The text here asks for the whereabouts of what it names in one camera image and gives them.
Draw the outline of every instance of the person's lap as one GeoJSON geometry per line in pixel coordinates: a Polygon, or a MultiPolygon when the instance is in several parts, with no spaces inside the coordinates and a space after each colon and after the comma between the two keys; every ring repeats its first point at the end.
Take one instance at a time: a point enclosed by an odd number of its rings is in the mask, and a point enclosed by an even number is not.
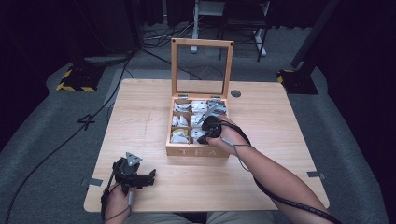
{"type": "MultiPolygon", "coordinates": [[[[126,224],[191,224],[186,218],[173,213],[132,213],[126,224]]],[[[270,211],[208,212],[206,224],[271,224],[274,223],[270,211]]]]}

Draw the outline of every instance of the person's left hand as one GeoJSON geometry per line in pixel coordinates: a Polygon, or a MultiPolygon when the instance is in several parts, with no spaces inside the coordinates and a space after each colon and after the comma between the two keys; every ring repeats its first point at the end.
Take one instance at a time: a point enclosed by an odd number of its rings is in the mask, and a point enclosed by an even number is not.
{"type": "Polygon", "coordinates": [[[124,194],[121,185],[112,185],[109,190],[111,193],[107,198],[105,218],[111,219],[106,224],[123,223],[131,214],[131,209],[128,207],[128,195],[124,194]]]}

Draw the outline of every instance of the box hinge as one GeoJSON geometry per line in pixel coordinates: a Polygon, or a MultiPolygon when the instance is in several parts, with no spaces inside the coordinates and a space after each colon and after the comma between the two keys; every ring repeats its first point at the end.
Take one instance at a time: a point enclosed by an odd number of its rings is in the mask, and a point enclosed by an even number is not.
{"type": "Polygon", "coordinates": [[[212,98],[212,99],[211,99],[212,101],[221,101],[221,96],[214,96],[214,95],[212,95],[211,98],[212,98]]]}
{"type": "Polygon", "coordinates": [[[179,100],[188,100],[189,99],[189,95],[188,94],[179,94],[178,95],[178,99],[179,100]]]}

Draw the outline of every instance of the human arm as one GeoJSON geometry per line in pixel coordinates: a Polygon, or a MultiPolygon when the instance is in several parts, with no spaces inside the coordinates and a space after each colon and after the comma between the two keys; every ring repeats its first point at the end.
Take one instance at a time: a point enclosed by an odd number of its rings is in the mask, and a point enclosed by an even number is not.
{"type": "MultiPolygon", "coordinates": [[[[219,117],[219,119],[233,124],[226,117],[219,117]]],[[[225,125],[222,125],[221,129],[219,138],[207,138],[209,145],[220,147],[237,156],[253,176],[276,196],[296,203],[303,203],[328,213],[315,193],[298,176],[272,161],[256,148],[251,147],[235,130],[225,125]]],[[[273,202],[292,223],[331,223],[322,217],[285,205],[274,199],[273,202]]]]}
{"type": "Polygon", "coordinates": [[[108,195],[105,211],[106,224],[121,224],[131,214],[131,205],[129,205],[130,197],[133,195],[125,195],[121,185],[110,186],[110,194],[108,195]]]}

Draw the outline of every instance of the table top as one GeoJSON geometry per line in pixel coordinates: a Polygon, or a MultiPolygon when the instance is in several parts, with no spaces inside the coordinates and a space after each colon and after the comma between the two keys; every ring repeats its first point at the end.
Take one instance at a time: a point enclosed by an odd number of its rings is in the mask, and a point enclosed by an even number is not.
{"type": "MultiPolygon", "coordinates": [[[[205,86],[207,81],[187,81],[205,86]]],[[[329,200],[316,171],[285,90],[279,83],[230,82],[228,110],[260,152],[299,176],[328,207],[329,200]]],[[[235,156],[230,158],[168,157],[165,141],[171,106],[171,80],[124,79],[108,123],[84,208],[99,212],[100,197],[112,172],[112,164],[125,152],[143,158],[138,173],[156,169],[153,186],[138,189],[134,211],[233,211],[273,210],[250,173],[235,156]]]]}

